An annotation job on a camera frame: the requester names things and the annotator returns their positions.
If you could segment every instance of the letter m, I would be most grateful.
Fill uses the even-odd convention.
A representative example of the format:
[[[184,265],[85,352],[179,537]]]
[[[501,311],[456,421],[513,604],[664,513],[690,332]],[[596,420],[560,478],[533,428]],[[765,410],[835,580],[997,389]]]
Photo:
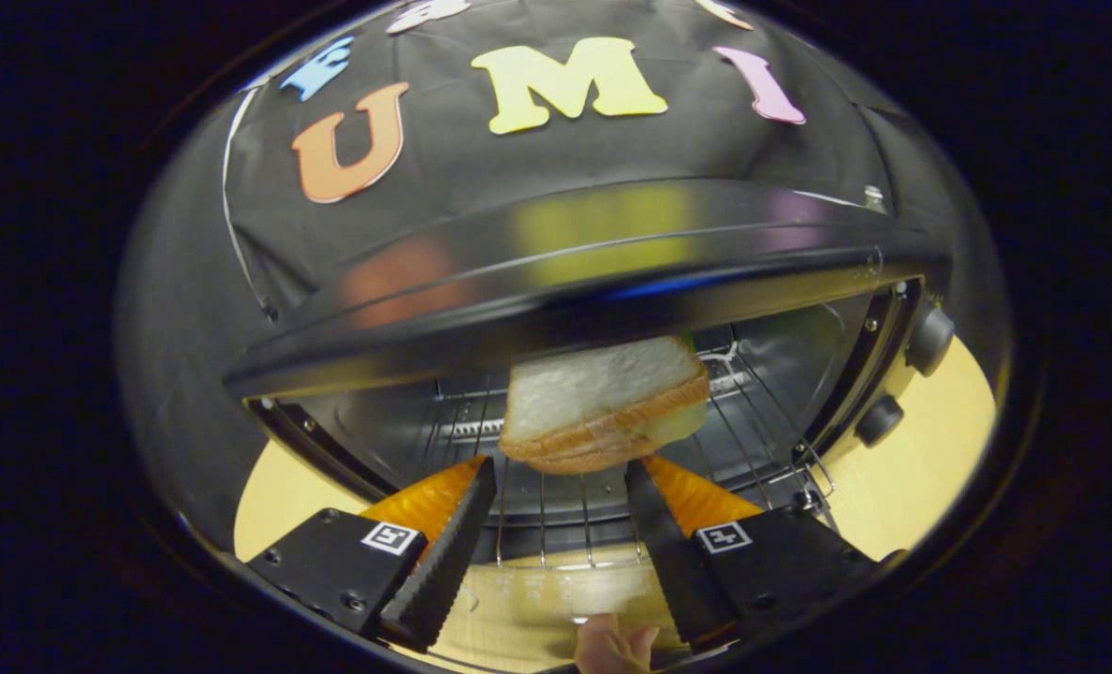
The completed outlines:
[[[530,47],[506,47],[471,60],[488,71],[497,96],[497,116],[488,120],[494,133],[513,133],[547,122],[547,108],[535,103],[532,91],[560,115],[578,118],[585,109],[589,85],[598,86],[594,110],[604,116],[654,116],[668,110],[664,98],[652,93],[629,54],[628,39],[586,38],[573,47],[567,63]]]

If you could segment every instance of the sandwich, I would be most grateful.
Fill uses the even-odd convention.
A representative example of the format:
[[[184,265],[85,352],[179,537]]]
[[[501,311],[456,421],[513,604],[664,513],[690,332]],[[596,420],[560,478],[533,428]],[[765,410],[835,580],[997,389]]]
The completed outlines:
[[[708,397],[678,337],[535,359],[510,369],[499,448],[540,473],[594,473],[693,435]]]

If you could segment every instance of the bread crust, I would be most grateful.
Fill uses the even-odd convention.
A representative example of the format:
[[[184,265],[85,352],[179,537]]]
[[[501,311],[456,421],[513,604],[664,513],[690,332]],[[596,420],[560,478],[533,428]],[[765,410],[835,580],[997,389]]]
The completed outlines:
[[[675,387],[625,406],[616,413],[523,443],[506,439],[506,430],[510,427],[507,398],[506,423],[499,448],[514,460],[526,462],[540,473],[557,475],[592,473],[647,456],[658,448],[657,445],[646,436],[627,435],[625,432],[645,426],[654,419],[668,417],[685,406],[705,402],[709,397],[709,375],[696,355],[694,363],[697,364],[696,375]]]

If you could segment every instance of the hand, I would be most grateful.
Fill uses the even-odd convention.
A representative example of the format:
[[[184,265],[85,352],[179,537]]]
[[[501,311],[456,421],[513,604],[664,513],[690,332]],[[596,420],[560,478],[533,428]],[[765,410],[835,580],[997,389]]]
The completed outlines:
[[[617,615],[595,615],[578,628],[573,660],[582,674],[646,674],[657,633],[659,627],[643,627],[624,638]]]

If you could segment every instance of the blue letter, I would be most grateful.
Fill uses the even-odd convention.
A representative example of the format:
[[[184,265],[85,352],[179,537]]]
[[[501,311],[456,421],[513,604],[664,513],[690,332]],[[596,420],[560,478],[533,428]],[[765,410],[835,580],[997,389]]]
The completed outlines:
[[[296,69],[290,77],[286,78],[286,81],[281,82],[279,89],[286,89],[287,85],[297,86],[298,89],[302,90],[299,101],[311,98],[316,91],[322,89],[325,85],[335,79],[335,76],[344,72],[344,68],[347,68],[347,54],[349,54],[347,46],[350,43],[351,36],[338,39],[332,46],[322,50],[321,54],[304,63],[302,68]]]

